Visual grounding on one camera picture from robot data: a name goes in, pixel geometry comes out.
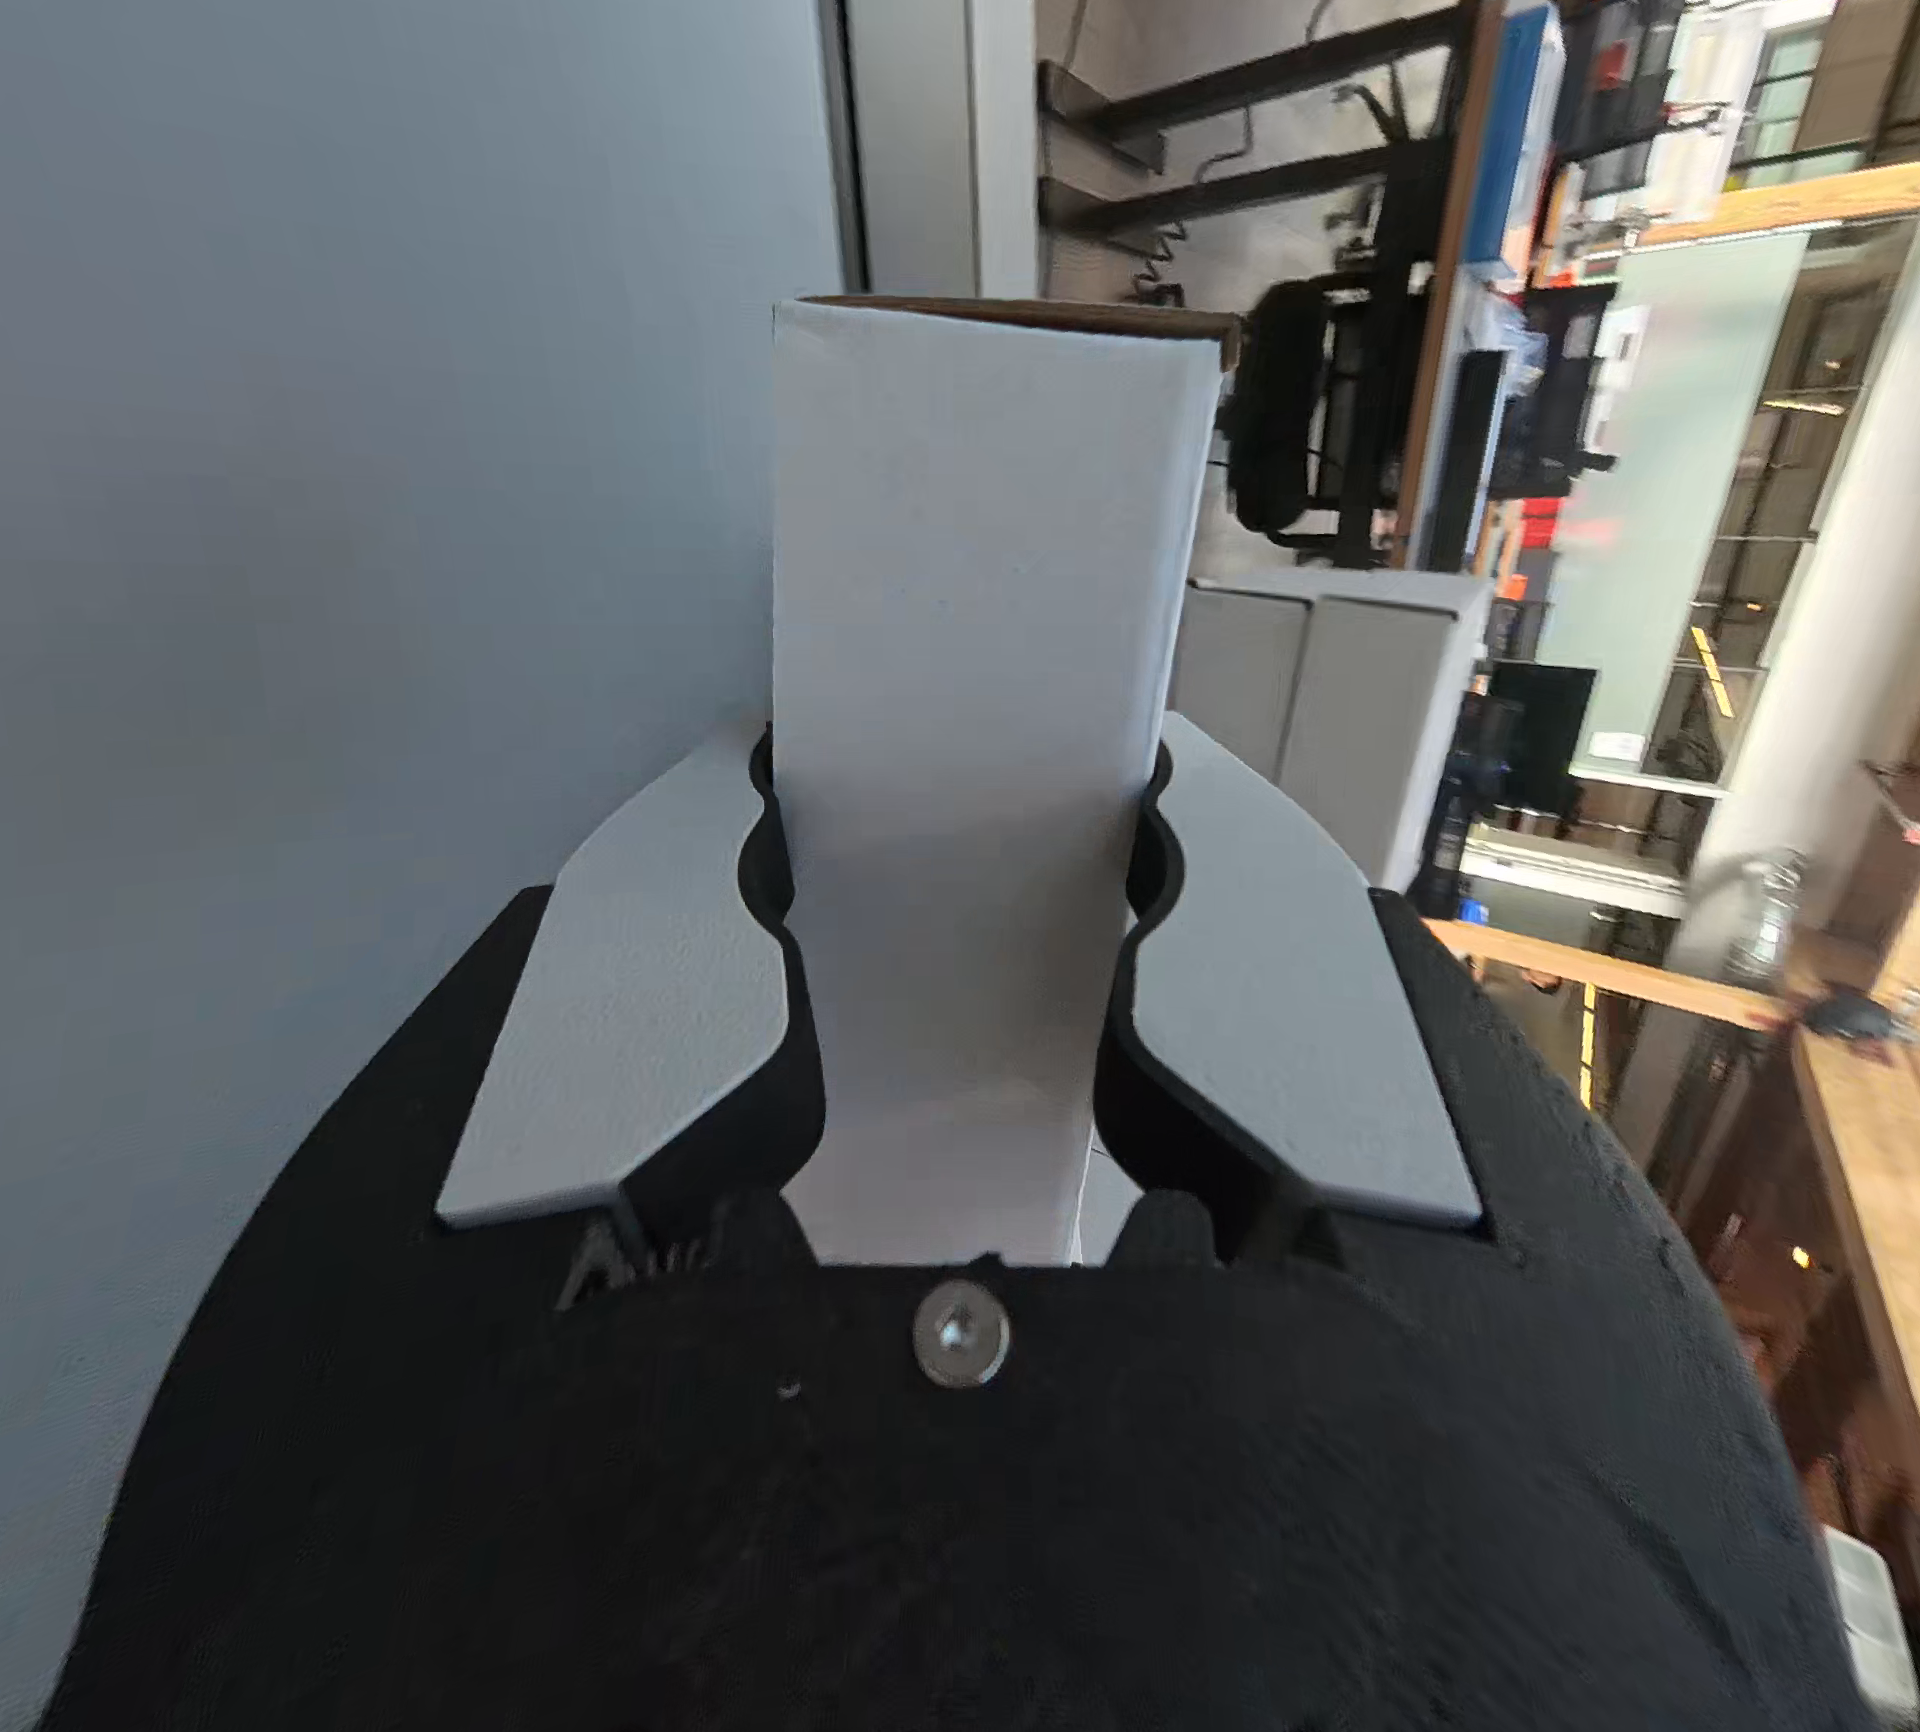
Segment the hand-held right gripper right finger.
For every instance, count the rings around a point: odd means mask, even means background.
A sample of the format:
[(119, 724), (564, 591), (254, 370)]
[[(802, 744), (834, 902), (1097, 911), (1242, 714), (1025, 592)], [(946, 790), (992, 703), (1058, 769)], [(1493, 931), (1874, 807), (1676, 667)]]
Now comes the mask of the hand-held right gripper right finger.
[(1344, 1218), (1483, 1226), (1361, 870), (1177, 712), (1123, 897), (1091, 1115), (1140, 1193), (1194, 1200), (1217, 1260), (1335, 1260)]

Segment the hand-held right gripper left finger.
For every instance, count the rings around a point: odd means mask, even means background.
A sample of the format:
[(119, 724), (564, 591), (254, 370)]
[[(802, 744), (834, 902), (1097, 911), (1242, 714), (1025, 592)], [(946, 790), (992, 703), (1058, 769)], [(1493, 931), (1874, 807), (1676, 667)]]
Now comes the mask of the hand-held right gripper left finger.
[(664, 1253), (727, 1197), (782, 1193), (825, 1126), (794, 902), (771, 731), (736, 718), (562, 866), (438, 1220), (599, 1212)]

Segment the white cardboard box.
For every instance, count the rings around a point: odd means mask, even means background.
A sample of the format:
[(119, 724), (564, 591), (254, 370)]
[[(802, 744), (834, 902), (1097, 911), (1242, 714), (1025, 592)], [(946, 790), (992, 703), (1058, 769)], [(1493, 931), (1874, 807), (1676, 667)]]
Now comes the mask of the white cardboard box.
[(1068, 1262), (1225, 315), (794, 300), (771, 774), (835, 1266)]

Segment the blue box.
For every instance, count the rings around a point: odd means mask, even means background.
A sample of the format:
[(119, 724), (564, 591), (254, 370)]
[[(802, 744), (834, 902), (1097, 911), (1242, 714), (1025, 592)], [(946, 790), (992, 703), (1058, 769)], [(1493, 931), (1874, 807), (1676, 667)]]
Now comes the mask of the blue box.
[(1501, 294), (1530, 273), (1565, 67), (1555, 2), (1505, 19), (1459, 242), (1459, 265)]

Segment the pile of white folded boxes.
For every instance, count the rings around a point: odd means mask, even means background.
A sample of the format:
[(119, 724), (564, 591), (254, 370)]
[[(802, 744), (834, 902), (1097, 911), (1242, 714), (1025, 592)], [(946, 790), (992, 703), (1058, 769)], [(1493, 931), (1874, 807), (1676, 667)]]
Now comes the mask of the pile of white folded boxes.
[(1493, 587), (1466, 575), (1194, 572), (1166, 703), (1402, 895), (1492, 603)]

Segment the wooden table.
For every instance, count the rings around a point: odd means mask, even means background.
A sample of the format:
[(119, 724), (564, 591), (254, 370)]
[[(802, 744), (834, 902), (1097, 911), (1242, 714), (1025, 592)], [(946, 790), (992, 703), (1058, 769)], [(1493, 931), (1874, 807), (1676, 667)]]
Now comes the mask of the wooden table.
[(1872, 1406), (1867, 1450), (1907, 1505), (1918, 1473), (1916, 1049), (1877, 1050), (1796, 1028), (1788, 1062), (1831, 1215), (1829, 1303), (1857, 1324)]

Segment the white round column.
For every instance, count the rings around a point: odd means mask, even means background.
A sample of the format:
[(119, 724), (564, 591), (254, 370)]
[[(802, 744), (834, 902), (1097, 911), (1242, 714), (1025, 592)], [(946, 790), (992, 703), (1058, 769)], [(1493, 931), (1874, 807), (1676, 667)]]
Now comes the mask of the white round column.
[(1900, 285), (1819, 534), (1731, 784), (1692, 866), (1668, 968), (1709, 978), (1742, 927), (1742, 870), (1804, 861), (1798, 922), (1833, 920), (1876, 811), (1866, 761), (1897, 761), (1918, 704), (1918, 294)]

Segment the frosted glass partition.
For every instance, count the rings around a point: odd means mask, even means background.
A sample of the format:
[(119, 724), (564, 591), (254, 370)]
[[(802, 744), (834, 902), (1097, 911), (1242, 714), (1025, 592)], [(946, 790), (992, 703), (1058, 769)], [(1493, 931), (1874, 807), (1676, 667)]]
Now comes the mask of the frosted glass partition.
[(1817, 224), (1622, 263), (1599, 331), (1599, 466), (1549, 536), (1536, 664), (1594, 677), (1569, 772), (1720, 789), (1812, 566), (1910, 220)]

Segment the wooden beam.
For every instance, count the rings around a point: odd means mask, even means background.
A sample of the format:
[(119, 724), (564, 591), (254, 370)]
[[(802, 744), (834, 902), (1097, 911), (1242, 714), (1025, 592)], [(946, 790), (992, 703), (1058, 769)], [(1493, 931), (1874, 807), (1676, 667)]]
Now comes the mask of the wooden beam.
[(1784, 232), (1829, 232), (1918, 214), (1916, 161), (1721, 194), (1708, 217), (1650, 226), (1633, 250), (1702, 247)]

